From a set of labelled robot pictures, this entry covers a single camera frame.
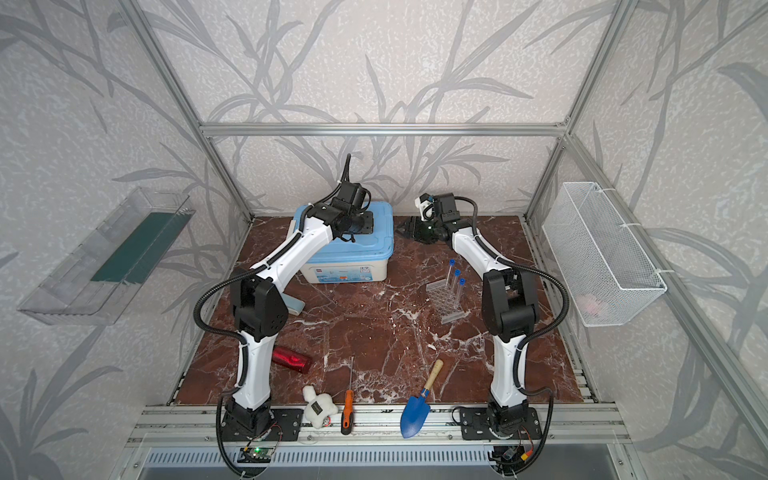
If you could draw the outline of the white plastic bin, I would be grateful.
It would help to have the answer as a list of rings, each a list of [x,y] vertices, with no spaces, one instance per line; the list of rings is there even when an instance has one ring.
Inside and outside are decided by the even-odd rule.
[[[305,264],[300,272],[313,284],[367,283],[387,278],[388,260]]]

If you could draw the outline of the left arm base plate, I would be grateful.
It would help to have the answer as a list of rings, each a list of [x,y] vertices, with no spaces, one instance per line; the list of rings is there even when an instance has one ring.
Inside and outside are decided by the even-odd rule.
[[[218,437],[223,442],[294,442],[299,436],[302,415],[298,408],[225,410]]]

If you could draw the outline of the clear acrylic test tube rack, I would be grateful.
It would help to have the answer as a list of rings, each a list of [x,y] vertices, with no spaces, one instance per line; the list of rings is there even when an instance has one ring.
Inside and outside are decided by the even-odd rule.
[[[445,287],[445,280],[427,284],[426,293],[442,324],[463,319],[469,315],[461,304],[459,307],[453,304],[453,292]]]

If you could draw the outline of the blue capped test tube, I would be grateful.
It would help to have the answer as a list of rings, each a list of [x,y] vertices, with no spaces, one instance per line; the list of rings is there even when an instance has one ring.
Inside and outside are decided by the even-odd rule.
[[[455,269],[453,271],[453,276],[451,278],[451,291],[452,292],[456,291],[456,288],[457,288],[457,286],[459,284],[460,277],[461,277],[461,271],[459,269]]]
[[[466,280],[463,277],[459,277],[453,291],[453,304],[459,307],[461,304],[461,298],[464,290]]]
[[[447,272],[446,279],[445,279],[445,287],[447,289],[451,289],[453,287],[454,272],[455,272],[455,270],[456,270],[456,260],[455,259],[450,259],[449,260],[448,272]]]

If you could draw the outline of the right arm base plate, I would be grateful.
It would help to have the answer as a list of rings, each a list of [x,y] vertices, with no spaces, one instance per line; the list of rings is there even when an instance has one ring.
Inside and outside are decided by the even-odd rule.
[[[535,408],[518,405],[501,410],[459,407],[456,423],[463,440],[540,440],[543,424]]]

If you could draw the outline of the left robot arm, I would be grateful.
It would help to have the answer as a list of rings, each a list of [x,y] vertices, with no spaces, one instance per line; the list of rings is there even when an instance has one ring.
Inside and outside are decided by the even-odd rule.
[[[282,297],[286,285],[319,250],[333,240],[352,241],[372,229],[370,193],[359,183],[341,182],[333,195],[306,207],[291,236],[235,283],[230,295],[237,332],[245,339],[239,356],[240,379],[226,412],[258,433],[270,418],[269,375],[272,352],[288,319]]]

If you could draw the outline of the blue plastic bin lid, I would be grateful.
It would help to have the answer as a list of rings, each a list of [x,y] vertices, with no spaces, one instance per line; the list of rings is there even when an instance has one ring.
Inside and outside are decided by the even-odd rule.
[[[373,226],[365,231],[344,234],[318,248],[318,240],[308,240],[311,231],[323,239],[330,230],[320,227],[317,219],[305,221],[304,236],[293,246],[283,259],[303,259],[307,264],[371,262],[389,259],[394,251],[394,220],[392,206],[384,201],[374,201],[366,213],[372,215]]]

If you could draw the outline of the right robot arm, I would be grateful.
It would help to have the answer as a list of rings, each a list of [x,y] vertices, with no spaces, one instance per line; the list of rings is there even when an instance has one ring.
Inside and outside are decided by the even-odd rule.
[[[423,244],[443,241],[451,246],[482,280],[481,315],[494,342],[494,375],[487,415],[498,436],[528,419],[525,389],[527,347],[523,340],[534,333],[540,309],[534,275],[515,267],[482,236],[477,218],[463,218],[458,201],[474,205],[467,197],[424,193],[415,200],[419,210],[398,227],[407,238]]]

